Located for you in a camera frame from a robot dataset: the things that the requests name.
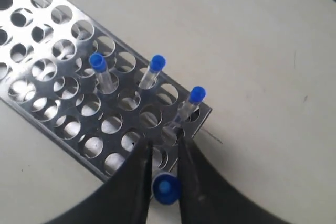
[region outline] perforated metal sheet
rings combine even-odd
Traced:
[[[112,94],[99,91],[89,67],[95,51],[118,85]],[[163,128],[188,91],[162,73],[140,92],[147,64],[67,0],[0,0],[0,97],[102,180],[143,136],[154,139],[154,166],[176,163],[178,136]],[[180,134],[201,127],[211,109],[199,107]]]

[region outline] blue screw cap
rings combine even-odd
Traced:
[[[205,98],[205,89],[201,86],[196,86],[190,92],[189,101],[190,103],[201,103]]]
[[[181,183],[170,173],[157,175],[152,184],[155,199],[163,205],[175,203],[181,196]]]
[[[166,60],[161,55],[155,55],[151,62],[149,63],[149,67],[153,72],[159,72],[166,65]]]
[[[96,72],[103,73],[106,71],[107,64],[102,54],[95,52],[93,55],[90,56],[89,62]]]

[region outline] white surface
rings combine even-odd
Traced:
[[[165,55],[165,72],[185,87],[207,88],[214,111],[204,128],[221,143],[205,131],[196,140],[235,187],[294,223],[336,222],[334,1],[70,1],[141,54]],[[1,223],[43,221],[99,186],[0,109]],[[155,204],[148,223],[178,216]]]

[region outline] table surface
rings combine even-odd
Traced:
[[[214,111],[196,142],[237,189],[294,223],[335,223],[333,0],[70,0]],[[0,222],[39,223],[101,182],[0,103]],[[148,223],[180,223],[153,202]]]

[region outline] blue cap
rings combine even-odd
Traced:
[[[103,73],[106,71],[107,64],[102,54],[95,52],[93,55],[90,56],[89,62],[96,72]]]
[[[155,55],[151,62],[149,63],[149,67],[153,72],[159,72],[166,65],[166,60],[161,55]]]
[[[205,98],[205,89],[201,86],[196,86],[190,92],[189,101],[190,103],[201,103]]]
[[[153,180],[155,199],[164,205],[171,205],[181,196],[181,184],[177,177],[170,173],[161,173]]]

